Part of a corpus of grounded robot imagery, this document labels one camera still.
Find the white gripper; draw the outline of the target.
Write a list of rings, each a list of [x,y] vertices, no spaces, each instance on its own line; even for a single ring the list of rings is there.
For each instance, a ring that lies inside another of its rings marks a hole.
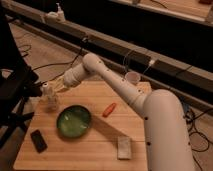
[[[64,73],[62,80],[53,80],[51,82],[52,89],[56,92],[65,92],[67,87],[76,87],[82,81],[83,69],[81,65],[77,65],[74,68],[70,68]]]

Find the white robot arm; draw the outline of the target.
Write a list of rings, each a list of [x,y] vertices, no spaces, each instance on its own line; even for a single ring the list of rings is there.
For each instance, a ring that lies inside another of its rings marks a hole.
[[[99,75],[144,120],[149,171],[195,171],[187,124],[180,100],[165,89],[144,93],[110,70],[94,53],[53,81],[56,92],[77,87]]]

